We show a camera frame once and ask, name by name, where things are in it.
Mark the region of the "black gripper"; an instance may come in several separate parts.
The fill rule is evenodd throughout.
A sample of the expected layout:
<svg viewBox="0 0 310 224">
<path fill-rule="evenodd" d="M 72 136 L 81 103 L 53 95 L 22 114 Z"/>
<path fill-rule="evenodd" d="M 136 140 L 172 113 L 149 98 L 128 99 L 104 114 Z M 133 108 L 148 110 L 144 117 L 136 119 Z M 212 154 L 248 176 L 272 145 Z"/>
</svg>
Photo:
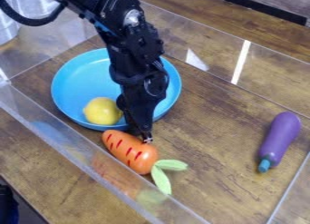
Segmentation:
<svg viewBox="0 0 310 224">
<path fill-rule="evenodd" d="M 152 63 L 144 73 L 127 77 L 109 67 L 109 77 L 120 85 L 121 94 L 116 99 L 117 108 L 128 125 L 127 132 L 141 135 L 144 143 L 152 143 L 153 111 L 165 98 L 169 76 L 160 63 Z"/>
</svg>

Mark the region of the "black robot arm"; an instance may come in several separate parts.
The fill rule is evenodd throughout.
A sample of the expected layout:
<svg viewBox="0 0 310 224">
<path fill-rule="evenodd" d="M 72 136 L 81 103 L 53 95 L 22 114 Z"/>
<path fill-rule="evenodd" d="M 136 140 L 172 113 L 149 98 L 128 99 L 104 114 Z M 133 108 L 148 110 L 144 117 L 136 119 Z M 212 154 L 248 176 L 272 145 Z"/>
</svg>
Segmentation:
<svg viewBox="0 0 310 224">
<path fill-rule="evenodd" d="M 116 99 L 131 133 L 152 142 L 153 111 L 169 82 L 163 40 L 147 22 L 139 0 L 56 0 L 95 26 L 107 46 L 109 77 L 120 85 Z"/>
</svg>

